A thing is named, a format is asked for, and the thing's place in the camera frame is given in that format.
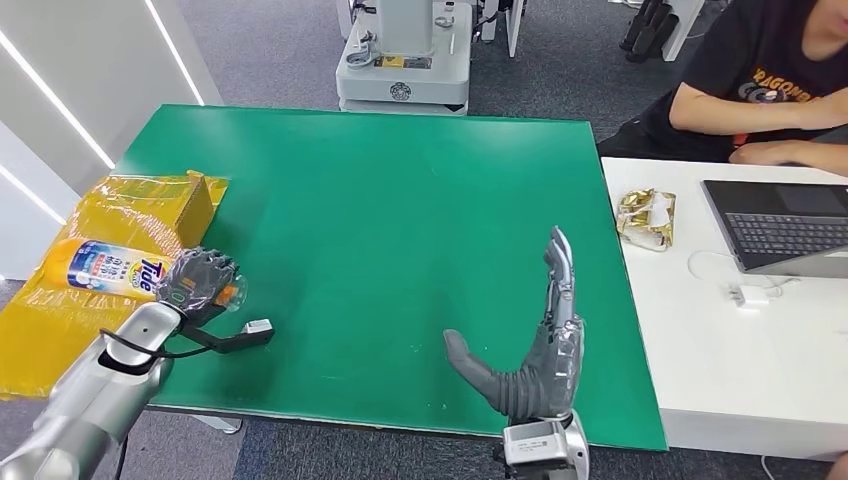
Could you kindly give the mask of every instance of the green table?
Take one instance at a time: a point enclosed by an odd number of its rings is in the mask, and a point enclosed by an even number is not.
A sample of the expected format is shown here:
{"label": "green table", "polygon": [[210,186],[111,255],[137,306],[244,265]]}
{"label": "green table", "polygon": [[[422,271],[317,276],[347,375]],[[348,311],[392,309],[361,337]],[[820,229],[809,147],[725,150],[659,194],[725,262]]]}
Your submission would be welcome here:
{"label": "green table", "polygon": [[[177,360],[158,406],[497,435],[442,330],[513,369],[532,340],[554,224],[575,255],[589,441],[665,449],[604,179],[585,122],[164,106],[119,174],[232,179],[203,244],[235,257],[263,348]],[[174,351],[195,346],[177,338]]]}

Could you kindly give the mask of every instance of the white cable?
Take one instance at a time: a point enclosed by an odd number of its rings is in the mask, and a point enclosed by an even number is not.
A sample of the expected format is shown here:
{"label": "white cable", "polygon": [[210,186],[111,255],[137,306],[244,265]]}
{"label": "white cable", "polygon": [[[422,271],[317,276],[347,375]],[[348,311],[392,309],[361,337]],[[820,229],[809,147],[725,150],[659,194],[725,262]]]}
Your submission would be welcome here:
{"label": "white cable", "polygon": [[[696,251],[692,252],[691,255],[689,255],[689,258],[686,260],[686,268],[689,270],[689,274],[692,275],[693,277],[697,278],[698,280],[701,280],[701,281],[704,281],[704,282],[717,283],[713,280],[709,280],[709,279],[706,279],[706,278],[698,275],[697,273],[695,273],[695,270],[692,268],[692,260],[694,260],[695,257],[697,257],[698,255],[704,255],[704,254],[706,254],[706,255],[716,255],[716,256],[719,256],[719,257],[729,258],[730,260],[733,260],[733,257],[731,257],[730,255],[728,255],[726,253],[713,252],[711,250],[696,250]],[[741,284],[741,283],[744,283],[744,282],[742,281],[742,276],[739,275],[739,281],[737,282],[737,284]],[[722,286],[730,288],[733,285],[734,284],[732,284],[732,283],[728,283],[728,284],[722,285]]]}
{"label": "white cable", "polygon": [[639,9],[642,6],[642,0],[607,0],[609,3],[618,3],[624,5],[625,7],[630,7],[633,9]]}
{"label": "white cable", "polygon": [[785,287],[787,285],[794,284],[794,283],[800,283],[801,282],[801,279],[797,278],[797,277],[790,277],[790,278],[787,278],[786,280],[783,280],[782,282],[778,282],[778,281],[775,281],[773,278],[771,278],[768,275],[763,275],[763,277],[765,277],[766,280],[768,280],[769,283],[771,283],[770,287],[763,287],[762,285],[751,285],[751,284],[745,282],[745,279],[744,279],[744,277],[742,277],[742,274],[734,266],[733,271],[738,276],[738,281],[736,283],[730,283],[730,282],[719,283],[719,282],[716,282],[715,280],[710,280],[710,279],[707,279],[707,278],[704,278],[704,277],[698,275],[695,272],[695,270],[692,268],[692,260],[694,260],[695,257],[697,257],[699,255],[715,255],[715,256],[718,256],[718,257],[724,257],[724,258],[728,258],[730,260],[734,260],[733,256],[728,255],[726,253],[714,252],[714,251],[711,251],[711,250],[696,250],[696,251],[692,252],[692,254],[689,255],[689,258],[686,260],[686,268],[689,270],[690,275],[697,278],[698,280],[701,280],[701,281],[704,281],[704,282],[714,283],[714,284],[717,284],[717,285],[719,285],[723,288],[726,288],[726,289],[732,290],[732,289],[738,288],[740,285],[760,287],[760,288],[765,290],[766,295],[768,295],[769,297],[780,298],[780,297],[783,296],[783,293],[784,293],[783,287]]}
{"label": "white cable", "polygon": [[768,475],[769,480],[774,480],[774,477],[772,476],[771,472],[769,471],[768,467],[766,466],[766,456],[765,455],[760,457],[760,465],[763,466],[763,471],[766,472],[766,475]]}

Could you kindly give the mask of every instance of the silver robotic arm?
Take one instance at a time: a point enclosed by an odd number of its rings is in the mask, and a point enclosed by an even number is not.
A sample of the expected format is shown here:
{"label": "silver robotic arm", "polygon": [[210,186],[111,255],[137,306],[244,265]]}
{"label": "silver robotic arm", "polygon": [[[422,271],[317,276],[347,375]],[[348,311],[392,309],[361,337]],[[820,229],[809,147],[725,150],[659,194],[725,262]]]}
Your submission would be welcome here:
{"label": "silver robotic arm", "polygon": [[[184,252],[160,283],[158,301],[142,305],[117,332],[101,330],[65,371],[32,434],[0,462],[0,480],[90,478],[106,452],[126,441],[168,378],[173,358],[187,356],[165,352],[165,340],[183,329],[202,333],[198,327],[224,310],[214,300],[237,271],[214,250]],[[259,330],[223,340],[192,337],[204,347],[188,353],[267,343],[273,329],[265,322]]]}
{"label": "silver robotic arm", "polygon": [[[179,324],[179,313],[152,302],[116,333],[158,350]],[[103,456],[126,439],[172,363],[98,336],[53,387],[29,438],[0,463],[0,479],[90,478]]]}
{"label": "silver robotic arm", "polygon": [[496,372],[472,354],[462,335],[445,330],[448,361],[509,417],[504,460],[515,478],[589,478],[589,450],[574,395],[583,360],[583,320],[574,310],[571,247],[558,227],[544,254],[549,267],[545,313],[521,367]]}

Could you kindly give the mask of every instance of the tide logo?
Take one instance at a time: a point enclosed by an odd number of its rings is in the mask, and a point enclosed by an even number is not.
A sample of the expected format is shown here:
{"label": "tide logo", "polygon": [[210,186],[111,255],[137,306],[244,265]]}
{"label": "tide logo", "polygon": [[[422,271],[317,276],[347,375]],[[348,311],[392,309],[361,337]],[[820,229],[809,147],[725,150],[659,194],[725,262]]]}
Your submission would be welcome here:
{"label": "tide logo", "polygon": [[164,274],[165,266],[162,262],[150,263],[142,258],[141,262],[133,265],[132,286],[133,288],[153,293]]}

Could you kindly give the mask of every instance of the robotic thumb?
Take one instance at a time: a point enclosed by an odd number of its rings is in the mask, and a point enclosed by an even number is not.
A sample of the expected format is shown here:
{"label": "robotic thumb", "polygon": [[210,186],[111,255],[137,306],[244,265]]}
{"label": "robotic thumb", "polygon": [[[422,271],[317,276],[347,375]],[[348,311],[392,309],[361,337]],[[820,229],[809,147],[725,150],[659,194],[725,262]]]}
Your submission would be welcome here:
{"label": "robotic thumb", "polygon": [[498,397],[498,379],[495,372],[468,350],[462,334],[456,330],[442,332],[448,361],[466,382],[480,392],[495,407]]}
{"label": "robotic thumb", "polygon": [[492,408],[516,420],[541,415],[542,388],[532,368],[524,365],[515,372],[496,372],[468,351],[459,332],[445,330],[443,336],[448,361]]}

